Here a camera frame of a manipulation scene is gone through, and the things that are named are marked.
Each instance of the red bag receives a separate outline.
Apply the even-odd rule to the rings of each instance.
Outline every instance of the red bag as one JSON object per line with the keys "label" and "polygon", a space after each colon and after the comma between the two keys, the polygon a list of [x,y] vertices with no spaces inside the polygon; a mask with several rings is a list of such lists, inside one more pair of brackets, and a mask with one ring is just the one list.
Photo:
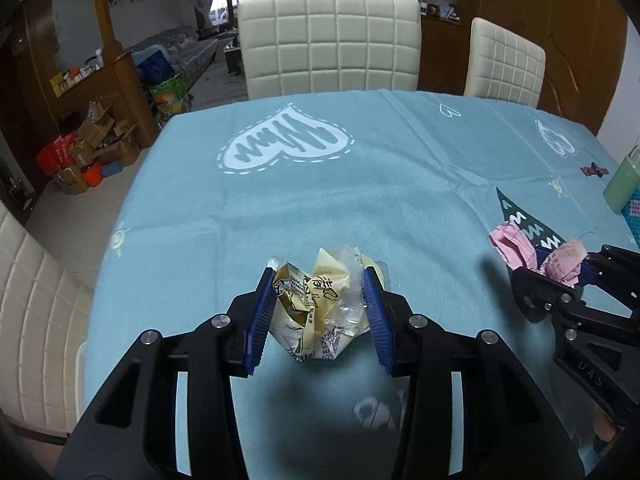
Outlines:
{"label": "red bag", "polygon": [[40,150],[40,153],[36,157],[36,162],[38,166],[40,166],[40,169],[44,171],[45,175],[54,176],[60,171],[60,165],[56,162],[48,146],[49,145]]}
{"label": "red bag", "polygon": [[49,145],[52,145],[54,158],[61,170],[64,170],[76,163],[75,159],[69,154],[69,150],[74,145],[77,138],[78,136],[76,133],[72,132],[64,137],[58,137],[53,142],[49,143]]}
{"label": "red bag", "polygon": [[36,157],[36,162],[45,175],[53,176],[60,170],[64,170],[76,163],[74,158],[69,154],[69,150],[76,142],[78,136],[75,132],[58,137],[52,140]]}

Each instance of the dark green triangle pattern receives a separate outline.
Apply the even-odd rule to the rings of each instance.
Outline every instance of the dark green triangle pattern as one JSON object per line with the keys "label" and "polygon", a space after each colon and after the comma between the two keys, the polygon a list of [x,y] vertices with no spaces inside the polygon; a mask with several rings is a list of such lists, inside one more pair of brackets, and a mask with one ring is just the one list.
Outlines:
{"label": "dark green triangle pattern", "polygon": [[518,207],[513,200],[507,198],[498,188],[495,188],[495,190],[498,192],[498,200],[504,219],[516,222],[534,247],[554,250],[564,244],[564,239],[553,229],[547,227],[521,207]]}

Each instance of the table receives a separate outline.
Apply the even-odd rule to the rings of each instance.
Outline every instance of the table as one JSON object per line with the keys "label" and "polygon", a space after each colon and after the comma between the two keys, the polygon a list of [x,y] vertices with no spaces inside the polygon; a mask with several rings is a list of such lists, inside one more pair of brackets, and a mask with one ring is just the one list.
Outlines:
{"label": "table", "polygon": [[[590,251],[605,242],[637,251],[602,197],[610,176],[580,171],[592,162],[616,169],[579,124],[426,92],[307,94],[176,116],[140,169],[104,255],[86,401],[143,330],[188,332],[254,290],[270,256],[310,270],[319,248],[347,243],[386,262],[387,288],[414,312],[449,331],[500,333],[589,468],[594,403],[553,364],[550,320],[529,324],[517,309],[487,234],[507,212],[551,243],[549,229]],[[584,297],[628,315],[597,289]],[[183,379],[177,454],[188,471]],[[460,397],[456,381],[454,390]],[[333,362],[304,364],[270,337],[254,377],[232,379],[232,391],[252,480],[391,471],[406,381],[385,375],[370,335]],[[462,464],[454,401],[452,470]]]}

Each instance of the white wall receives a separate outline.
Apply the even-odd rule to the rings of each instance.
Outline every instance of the white wall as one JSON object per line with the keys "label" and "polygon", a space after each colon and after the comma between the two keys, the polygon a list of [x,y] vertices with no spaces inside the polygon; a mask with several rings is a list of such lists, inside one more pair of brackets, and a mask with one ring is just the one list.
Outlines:
{"label": "white wall", "polygon": [[180,0],[180,13],[182,16],[182,22],[185,25],[189,25],[193,30],[198,30],[196,12],[193,4],[189,0]]}
{"label": "white wall", "polygon": [[[60,49],[56,67],[65,71],[82,65],[102,46],[94,0],[51,0]],[[149,36],[184,24],[180,0],[152,0],[113,7],[116,39],[127,48]]]}
{"label": "white wall", "polygon": [[51,0],[59,50],[56,67],[64,72],[81,66],[102,46],[94,0]]}
{"label": "white wall", "polygon": [[640,36],[631,20],[627,25],[620,79],[598,140],[617,162],[640,141]]}
{"label": "white wall", "polygon": [[111,23],[123,47],[168,28],[184,25],[180,0],[145,0],[111,8]]}

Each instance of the crumpled plastic wrapper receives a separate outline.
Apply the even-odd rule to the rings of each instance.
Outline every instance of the crumpled plastic wrapper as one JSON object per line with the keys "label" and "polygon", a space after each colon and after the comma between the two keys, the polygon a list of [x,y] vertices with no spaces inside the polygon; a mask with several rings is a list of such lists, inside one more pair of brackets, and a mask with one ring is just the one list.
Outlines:
{"label": "crumpled plastic wrapper", "polygon": [[357,336],[369,331],[362,297],[362,271],[380,266],[358,248],[320,249],[314,270],[304,272],[272,258],[278,301],[269,331],[296,360],[335,359]]}

